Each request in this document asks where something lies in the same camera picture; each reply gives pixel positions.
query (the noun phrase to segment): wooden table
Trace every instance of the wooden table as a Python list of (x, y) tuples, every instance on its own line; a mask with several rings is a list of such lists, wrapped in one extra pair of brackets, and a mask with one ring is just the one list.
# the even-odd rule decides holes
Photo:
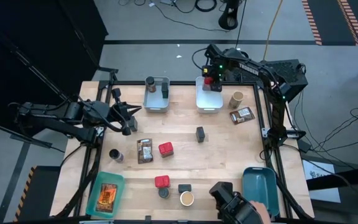
[[(113, 88), (121, 89), (122, 101), (132, 105), (143, 104), (143, 85), (115, 85)], [(97, 91), (98, 82), (83, 82), (80, 95), (84, 99), (95, 100)], [(227, 104), (235, 91), (244, 94), (241, 107), (249, 106), (256, 119), (238, 125), (232, 123), (229, 117), (231, 110), (227, 109)], [(259, 157), (263, 147), (252, 86), (224, 86), (224, 106), (217, 114), (197, 112), (195, 86), (173, 85), (169, 94), (170, 107), (167, 113), (147, 113), (142, 109), (135, 114), (138, 132), (123, 136), (109, 129), (106, 131), (99, 170), (121, 174), (126, 181), (121, 206), (115, 217), (117, 220), (144, 220), (146, 215), (151, 215), (153, 220), (217, 220), (216, 201), (208, 193), (210, 188), (218, 181), (228, 181), (233, 183), (234, 190), (242, 192), (241, 177), (244, 169), (265, 167), (265, 162)], [(262, 91), (260, 100), (265, 125), (268, 127)], [(290, 127), (287, 118), (285, 124)], [(203, 143), (197, 143), (196, 140), (198, 126), (204, 127), (206, 137)], [(138, 164), (136, 141), (143, 138), (153, 139), (154, 161)], [(161, 158), (158, 145), (169, 141), (173, 144), (175, 154)], [(297, 147), (296, 141), (292, 139), (288, 139), (285, 144)], [(77, 140), (69, 139), (65, 156), (78, 145)], [(109, 151), (113, 148), (124, 154), (124, 163), (118, 164), (109, 157)], [(286, 146), (282, 146), (280, 152), (289, 191), (305, 212), (313, 217), (300, 153)], [(57, 214), (78, 188), (84, 156), (85, 149), (82, 149), (72, 155), (63, 166), (51, 215)], [(158, 196), (158, 190), (154, 186), (154, 177), (158, 175), (170, 176), (169, 199)], [(192, 185), (195, 196), (192, 206), (184, 207), (180, 204), (178, 184)], [(284, 217), (282, 196), (279, 190), (278, 192), (281, 216)], [(86, 190), (81, 215), (85, 214), (88, 196), (89, 190)]]

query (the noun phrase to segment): teal plastic tray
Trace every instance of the teal plastic tray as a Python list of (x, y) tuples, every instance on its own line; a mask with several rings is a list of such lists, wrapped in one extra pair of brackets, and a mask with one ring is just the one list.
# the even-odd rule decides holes
[[(114, 199), (113, 203), (113, 210), (112, 212), (98, 212), (96, 211), (96, 203), (100, 196), (100, 191), (102, 184), (116, 184), (117, 185), (117, 193), (116, 198)], [(96, 181), (94, 182), (91, 196), (88, 200), (88, 205), (86, 206), (86, 213), (88, 215), (96, 215), (102, 218), (112, 219), (119, 208), (119, 204), (121, 202), (121, 196), (124, 191), (124, 178), (118, 174), (111, 174), (108, 172), (99, 172), (98, 176), (96, 177)]]
[(272, 216), (276, 216), (280, 212), (276, 176), (272, 169), (264, 167), (246, 168), (242, 175), (242, 194), (248, 201), (263, 203)]

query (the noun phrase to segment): human hand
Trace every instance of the human hand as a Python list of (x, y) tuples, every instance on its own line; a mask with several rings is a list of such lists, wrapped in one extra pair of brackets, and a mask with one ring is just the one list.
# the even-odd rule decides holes
[(259, 213), (260, 218), (262, 219), (263, 224), (271, 224), (269, 213), (263, 203), (250, 201), (250, 203), (255, 207), (256, 211)]

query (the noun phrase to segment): paper cup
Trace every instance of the paper cup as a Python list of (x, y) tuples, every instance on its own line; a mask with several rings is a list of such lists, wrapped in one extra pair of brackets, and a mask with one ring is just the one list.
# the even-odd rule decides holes
[[(184, 197), (184, 195), (191, 195), (191, 203), (185, 204), (185, 203), (183, 202), (183, 197)], [(183, 193), (180, 195), (180, 203), (181, 203), (182, 205), (184, 205), (184, 206), (190, 206), (190, 205), (193, 204), (193, 202), (194, 202), (194, 195), (193, 195), (191, 192), (186, 191), (186, 192), (183, 192)]]
[(229, 107), (232, 109), (238, 108), (241, 104), (243, 97), (244, 95), (241, 92), (239, 91), (234, 92), (233, 95), (231, 96)]

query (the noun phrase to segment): red box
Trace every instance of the red box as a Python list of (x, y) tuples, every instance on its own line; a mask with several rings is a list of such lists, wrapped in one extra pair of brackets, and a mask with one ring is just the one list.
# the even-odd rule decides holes
[(173, 155), (173, 147), (171, 142), (167, 142), (158, 146), (162, 157)]
[(154, 184), (157, 188), (170, 187), (169, 176), (158, 176), (154, 178)]

